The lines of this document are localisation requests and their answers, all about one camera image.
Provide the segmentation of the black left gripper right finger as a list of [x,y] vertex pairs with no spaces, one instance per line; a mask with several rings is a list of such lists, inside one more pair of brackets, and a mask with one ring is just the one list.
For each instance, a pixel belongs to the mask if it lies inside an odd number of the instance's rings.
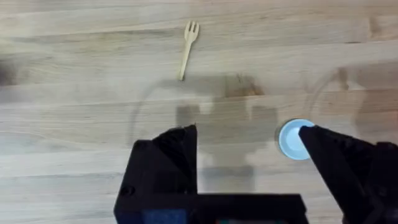
[[397,145],[329,129],[298,132],[347,224],[397,224]]

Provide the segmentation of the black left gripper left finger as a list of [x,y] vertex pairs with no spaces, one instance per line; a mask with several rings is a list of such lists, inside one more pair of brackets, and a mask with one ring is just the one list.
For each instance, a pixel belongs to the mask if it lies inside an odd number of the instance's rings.
[[155,195],[197,194],[197,127],[167,130],[154,139],[137,140],[131,150],[117,199],[117,223],[188,223],[184,208],[138,208]]

